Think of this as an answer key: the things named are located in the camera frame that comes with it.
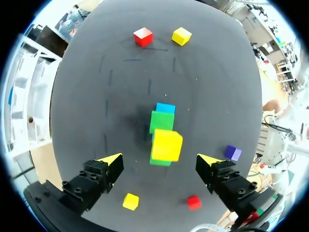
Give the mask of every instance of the shelf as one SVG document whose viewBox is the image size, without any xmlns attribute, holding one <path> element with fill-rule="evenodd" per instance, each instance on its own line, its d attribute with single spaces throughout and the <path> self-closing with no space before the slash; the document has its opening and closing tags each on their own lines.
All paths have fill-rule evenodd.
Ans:
<svg viewBox="0 0 309 232">
<path fill-rule="evenodd" d="M 2 139 L 10 157 L 51 143 L 50 102 L 62 60 L 30 38 L 22 36 L 21 39 L 21 47 L 15 52 L 6 75 L 5 100 L 1 105 Z M 30 45 L 37 52 L 29 52 L 23 44 Z M 45 58 L 55 61 L 49 63 Z"/>
</svg>

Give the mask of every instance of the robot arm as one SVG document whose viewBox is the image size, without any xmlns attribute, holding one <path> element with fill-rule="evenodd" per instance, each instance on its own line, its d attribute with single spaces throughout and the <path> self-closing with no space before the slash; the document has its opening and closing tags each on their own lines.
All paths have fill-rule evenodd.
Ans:
<svg viewBox="0 0 309 232">
<path fill-rule="evenodd" d="M 208 190 L 216 192 L 224 204 L 238 214 L 234 229 L 248 225 L 261 228 L 282 196 L 272 189 L 257 193 L 256 183 L 242 177 L 234 170 L 235 166 L 230 161 L 210 166 L 198 156 L 196 171 Z M 89 160 L 76 177 L 62 182 L 63 191 L 49 181 L 35 182 L 24 190 L 24 196 L 48 231 L 113 232 L 82 218 L 81 214 L 90 210 L 101 194 L 111 190 L 123 169 L 122 155 L 109 166 L 103 161 Z"/>
</svg>

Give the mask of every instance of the screw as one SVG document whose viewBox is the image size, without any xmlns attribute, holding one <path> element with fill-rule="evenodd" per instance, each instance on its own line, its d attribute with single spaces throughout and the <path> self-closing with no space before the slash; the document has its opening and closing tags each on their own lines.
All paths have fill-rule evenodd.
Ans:
<svg viewBox="0 0 309 232">
<path fill-rule="evenodd" d="M 34 198 L 34 201 L 35 201 L 36 203 L 40 203 L 40 202 L 41 202 L 41 199 L 40 199 L 39 197 L 35 197 L 35 198 Z"/>
<path fill-rule="evenodd" d="M 49 197 L 50 196 L 50 192 L 44 192 L 43 193 L 45 197 Z"/>
<path fill-rule="evenodd" d="M 228 180 L 230 177 L 228 175 L 223 176 L 223 180 Z"/>
<path fill-rule="evenodd" d="M 69 183 L 68 183 L 68 181 L 64 180 L 64 181 L 62 181 L 62 185 L 67 186 L 67 185 L 69 185 Z"/>
<path fill-rule="evenodd" d="M 79 171 L 79 175 L 84 176 L 84 175 L 86 175 L 86 173 L 83 170 L 81 170 L 81 171 Z"/>
<path fill-rule="evenodd" d="M 251 186 L 254 187 L 254 188 L 256 188 L 257 182 L 255 182 L 255 181 L 251 182 Z"/>
<path fill-rule="evenodd" d="M 243 195 L 245 192 L 246 192 L 246 190 L 240 188 L 240 189 L 238 190 L 238 195 Z"/>
<path fill-rule="evenodd" d="M 75 189 L 75 193 L 76 193 L 76 194 L 82 193 L 82 189 L 81 189 L 81 188 L 76 188 L 76 189 Z"/>
</svg>

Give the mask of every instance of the small red cube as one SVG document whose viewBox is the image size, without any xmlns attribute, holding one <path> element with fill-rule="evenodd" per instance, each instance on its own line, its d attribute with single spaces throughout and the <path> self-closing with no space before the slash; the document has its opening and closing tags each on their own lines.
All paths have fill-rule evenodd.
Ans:
<svg viewBox="0 0 309 232">
<path fill-rule="evenodd" d="M 135 42 L 145 47 L 153 41 L 153 33 L 147 28 L 142 28 L 133 33 Z"/>
<path fill-rule="evenodd" d="M 187 203 L 191 210 L 196 210 L 202 207 L 202 203 L 196 195 L 189 197 Z"/>
</svg>

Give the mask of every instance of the small yellow cube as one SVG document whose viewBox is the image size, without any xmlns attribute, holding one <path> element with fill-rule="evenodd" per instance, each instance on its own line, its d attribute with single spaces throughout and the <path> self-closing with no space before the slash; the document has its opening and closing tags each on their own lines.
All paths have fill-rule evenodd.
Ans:
<svg viewBox="0 0 309 232">
<path fill-rule="evenodd" d="M 176 131 L 155 129 L 151 152 L 153 160 L 177 162 L 183 144 L 183 137 Z"/>
<path fill-rule="evenodd" d="M 139 197 L 128 193 L 124 199 L 122 206 L 130 210 L 135 210 L 137 206 L 139 206 Z"/>
<path fill-rule="evenodd" d="M 191 38 L 192 33 L 188 32 L 184 28 L 178 28 L 174 31 L 172 40 L 178 43 L 180 46 L 183 46 Z"/>
</svg>

